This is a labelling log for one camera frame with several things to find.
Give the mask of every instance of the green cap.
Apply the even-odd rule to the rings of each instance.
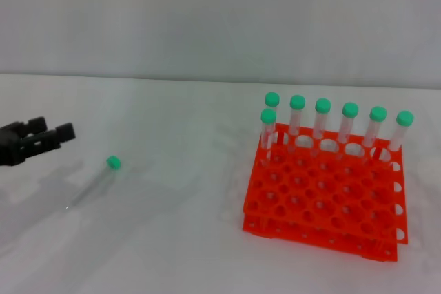
[[[358,115],[358,106],[356,103],[345,103],[342,110],[345,117],[354,118]]]
[[[260,115],[260,119],[264,124],[273,124],[276,122],[276,112],[272,109],[264,109]]]
[[[402,110],[397,115],[397,123],[403,127],[410,127],[413,123],[413,114],[409,110]]]
[[[118,170],[119,168],[121,168],[121,161],[115,155],[110,156],[106,160],[106,162],[107,162],[107,165],[109,166],[109,168],[111,168],[113,170]]]
[[[331,110],[331,101],[325,98],[318,99],[316,101],[316,111],[321,114],[329,113]]]
[[[292,109],[302,110],[303,108],[305,108],[305,98],[299,95],[292,96],[289,105],[291,106]]]
[[[387,111],[381,106],[375,106],[371,109],[369,117],[376,122],[382,122],[386,119]]]
[[[280,102],[280,97],[275,92],[269,92],[265,96],[265,104],[268,107],[277,107]]]

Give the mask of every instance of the white tabletop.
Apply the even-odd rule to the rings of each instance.
[[[241,230],[268,91],[332,102],[337,130],[347,101],[389,117],[410,109],[404,144],[409,246],[381,263]],[[0,293],[439,293],[441,286],[441,92],[368,87],[197,83],[117,78],[0,76],[0,125],[45,116],[73,122],[77,138],[0,177]],[[78,207],[72,195],[123,161]]]

